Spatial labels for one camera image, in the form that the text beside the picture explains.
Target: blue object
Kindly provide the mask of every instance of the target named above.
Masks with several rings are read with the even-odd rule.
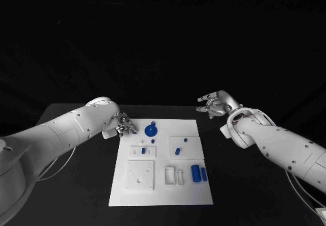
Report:
[[[155,126],[155,122],[145,128],[145,134],[153,137],[158,134],[158,128]]]
[[[202,179],[201,179],[201,171],[199,171],[199,166],[198,165],[192,166],[192,181],[194,182],[201,182],[202,181]]]
[[[175,154],[176,154],[176,155],[181,154],[181,148],[176,149]]]
[[[208,180],[205,168],[202,168],[202,180],[204,180],[204,181]]]

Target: robotic hand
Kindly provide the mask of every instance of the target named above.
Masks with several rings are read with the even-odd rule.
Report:
[[[198,99],[208,101],[196,110],[209,113],[209,118],[228,113],[221,128],[227,138],[244,149],[253,144],[266,156],[293,175],[326,192],[326,149],[312,140],[276,126],[269,116],[246,108],[225,91],[214,92]]]
[[[137,133],[133,121],[107,97],[67,114],[0,137],[0,226],[19,212],[48,164],[98,133],[104,139]]]

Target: black table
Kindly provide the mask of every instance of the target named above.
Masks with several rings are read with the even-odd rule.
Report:
[[[52,104],[38,124],[81,106]],[[243,149],[225,139],[220,128],[227,117],[209,120],[188,106],[121,105],[120,110],[132,118],[196,119],[214,205],[108,207],[120,138],[104,140],[98,134],[77,147],[64,170],[36,183],[8,226],[323,225],[295,193],[284,170],[256,145]],[[61,168],[70,154],[46,175]]]

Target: white cable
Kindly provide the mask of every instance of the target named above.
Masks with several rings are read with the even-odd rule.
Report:
[[[68,158],[68,160],[67,160],[67,163],[70,162],[70,159],[71,159],[71,157],[72,157],[72,155],[74,155],[75,149],[77,149],[77,148],[74,148],[74,151],[72,151],[72,153],[71,153],[71,155],[70,155],[70,158]],[[52,178],[52,177],[61,172],[61,170],[64,169],[65,165],[59,168],[59,170],[57,171],[57,173],[55,173],[54,175],[51,175],[49,177],[46,177],[46,178],[44,178],[44,179],[39,179],[38,181],[42,181],[42,180],[46,180],[46,179]]]
[[[303,197],[300,196],[300,194],[299,194],[299,192],[297,192],[297,189],[296,189],[296,187],[295,187],[295,185],[293,185],[293,183],[292,183],[292,179],[290,179],[290,177],[289,177],[289,173],[287,173],[287,179],[289,179],[290,184],[292,184],[292,187],[293,187],[293,189],[295,189],[295,191],[296,191],[296,193],[297,193],[300,199],[303,200],[305,204],[308,205],[309,209],[310,209],[310,210],[313,211],[313,213],[315,213],[315,214],[326,221],[326,219],[322,217],[322,215],[319,215],[319,213],[316,212],[316,210],[310,207],[310,205],[309,205],[308,202],[305,201]]]
[[[52,161],[52,163],[51,163],[48,169],[45,170],[45,172],[44,172],[44,173],[41,174],[41,176],[38,177],[38,181],[39,181],[41,177],[46,174],[46,172],[48,172],[48,170],[51,169],[51,167],[54,166],[57,160],[58,160],[58,158]]]
[[[309,195],[309,197],[315,200],[315,202],[326,209],[326,206],[318,201],[318,199],[309,194],[309,192],[305,190],[299,180],[297,180],[297,177],[295,175],[292,175],[295,180],[297,181],[297,184],[300,186],[300,188],[303,189],[305,193]]]

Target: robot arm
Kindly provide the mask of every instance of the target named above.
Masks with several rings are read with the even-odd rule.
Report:
[[[225,91],[198,99],[208,100],[196,110],[209,113],[209,118],[230,114],[221,131],[244,149],[257,144],[266,158],[326,192],[326,149],[313,141],[276,126],[258,110],[246,108]]]
[[[0,226],[19,212],[46,165],[98,133],[106,139],[137,128],[107,97],[31,129],[0,137]]]

